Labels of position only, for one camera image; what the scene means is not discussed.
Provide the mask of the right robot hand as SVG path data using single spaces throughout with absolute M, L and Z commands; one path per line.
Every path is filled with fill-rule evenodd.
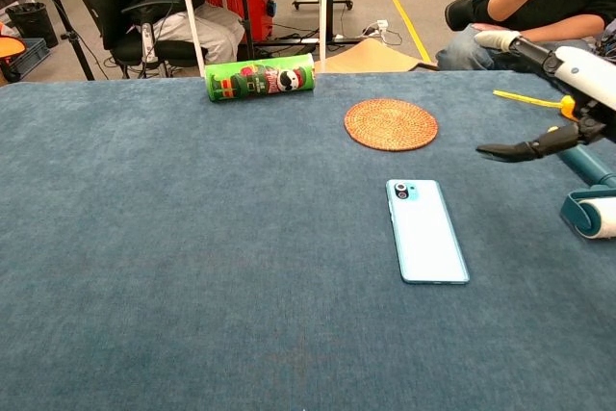
M 542 75 L 564 84 L 574 97 L 576 119 L 533 141 L 480 145 L 476 148 L 478 153 L 500 162 L 519 163 L 602 138 L 616 143 L 616 65 L 572 46 L 549 50 L 516 31 L 482 31 L 475 36 L 475 42 L 520 57 Z

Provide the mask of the smartphone with light blue back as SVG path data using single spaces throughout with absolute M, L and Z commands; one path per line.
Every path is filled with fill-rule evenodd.
M 439 183 L 390 179 L 386 194 L 402 280 L 468 283 L 470 276 Z

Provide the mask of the yellow tape measure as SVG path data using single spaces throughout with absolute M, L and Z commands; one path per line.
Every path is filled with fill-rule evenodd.
M 535 106 L 541 106 L 546 108 L 554 108 L 558 109 L 560 113 L 570 119 L 576 120 L 577 118 L 574 116 L 574 109 L 576 105 L 575 99 L 571 95 L 565 95 L 560 98 L 558 101 L 549 101 L 545 99 L 530 97 L 527 95 L 521 95 L 518 93 L 508 92 L 504 90 L 493 90 L 493 94 L 498 97 L 519 101 Z

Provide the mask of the teal lint roller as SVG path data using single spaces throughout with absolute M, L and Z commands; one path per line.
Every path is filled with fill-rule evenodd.
M 585 183 L 568 193 L 561 218 L 589 240 L 616 238 L 616 172 L 582 145 L 558 153 L 559 159 Z

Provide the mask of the round woven rattan coaster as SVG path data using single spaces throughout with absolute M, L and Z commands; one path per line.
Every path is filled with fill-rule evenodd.
M 437 137 L 436 118 L 423 108 L 399 99 L 374 98 L 352 106 L 344 126 L 356 142 L 381 151 L 410 151 Z

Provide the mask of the brown cardboard sheet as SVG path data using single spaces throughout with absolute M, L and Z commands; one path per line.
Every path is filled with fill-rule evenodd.
M 376 39 L 364 39 L 339 54 L 315 62 L 317 72 L 388 73 L 437 70 L 437 64 L 401 53 Z

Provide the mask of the green Pringles can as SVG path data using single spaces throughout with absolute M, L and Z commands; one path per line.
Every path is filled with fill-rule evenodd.
M 211 101 L 312 90 L 316 83 L 311 54 L 205 66 Z

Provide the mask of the red box under desk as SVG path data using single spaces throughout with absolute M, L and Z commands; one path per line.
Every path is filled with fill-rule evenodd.
M 207 1 L 214 6 L 224 7 L 238 16 L 244 17 L 243 0 Z M 247 0 L 247 7 L 252 38 L 256 41 L 270 39 L 273 29 L 273 17 L 276 13 L 275 2 L 273 0 Z

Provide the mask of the black vertical stand pole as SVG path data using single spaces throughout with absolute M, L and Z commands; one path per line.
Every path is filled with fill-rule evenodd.
M 246 38 L 246 53 L 249 60 L 255 59 L 253 37 L 251 32 L 251 22 L 249 17 L 248 0 L 242 0 L 243 6 L 243 26 Z

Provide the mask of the blue velvet tablecloth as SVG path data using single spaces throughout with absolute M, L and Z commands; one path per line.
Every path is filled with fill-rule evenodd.
M 497 71 L 1 88 L 0 411 L 616 411 L 616 240 L 562 221 L 556 157 L 475 152 L 560 122 L 493 90 L 558 97 Z M 374 98 L 436 139 L 354 141 Z M 390 179 L 439 183 L 468 283 L 402 280 Z

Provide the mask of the black office chair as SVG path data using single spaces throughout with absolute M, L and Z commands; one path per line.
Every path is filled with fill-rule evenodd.
M 171 5 L 174 2 L 175 0 L 142 2 L 134 7 L 122 9 L 120 7 L 122 0 L 115 0 L 116 7 L 119 9 L 119 13 L 126 23 L 127 28 L 123 37 L 118 39 L 116 44 L 112 46 L 112 56 L 117 63 L 121 64 L 123 67 L 141 64 L 144 70 L 156 68 L 160 65 L 166 66 L 168 64 L 177 67 L 191 67 L 197 64 L 192 41 L 161 40 L 157 39 L 155 35 L 155 52 L 158 62 L 150 65 L 141 62 L 142 49 L 140 26 L 145 22 L 152 25 L 152 20 L 144 14 L 141 16 L 140 25 L 136 26 L 135 22 L 132 20 L 131 11 L 141 11 L 156 4 Z

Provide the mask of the black tripod stand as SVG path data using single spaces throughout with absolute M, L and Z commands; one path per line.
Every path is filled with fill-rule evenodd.
M 81 41 L 80 41 L 80 36 L 77 34 L 77 32 L 74 30 L 74 28 L 72 27 L 70 20 L 64 10 L 64 6 L 62 4 L 61 0 L 51 0 L 53 5 L 56 8 L 56 11 L 60 17 L 60 20 L 64 26 L 64 32 L 67 36 L 68 42 L 70 43 L 70 45 L 72 46 L 73 52 L 79 62 L 80 67 L 82 68 L 82 71 L 86 77 L 86 79 L 88 81 L 94 81 L 95 77 L 92 73 L 92 70 L 90 68 L 90 65 L 88 63 L 86 54 L 84 53 L 82 46 L 81 46 Z

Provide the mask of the blue plastic crate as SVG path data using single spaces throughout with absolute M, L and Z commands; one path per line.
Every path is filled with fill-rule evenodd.
M 50 55 L 44 39 L 22 39 L 22 41 L 26 47 L 25 51 L 9 61 L 9 68 L 18 76 L 18 81 L 23 80 Z

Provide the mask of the black trash bin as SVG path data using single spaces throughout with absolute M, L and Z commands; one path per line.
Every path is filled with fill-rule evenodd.
M 59 44 L 46 6 L 41 2 L 28 2 L 6 8 L 14 27 L 26 39 L 43 39 L 48 48 Z

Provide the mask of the orange round object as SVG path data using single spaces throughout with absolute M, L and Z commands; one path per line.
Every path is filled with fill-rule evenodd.
M 27 50 L 26 44 L 18 38 L 11 36 L 0 35 L 0 64 L 9 64 L 9 62 Z

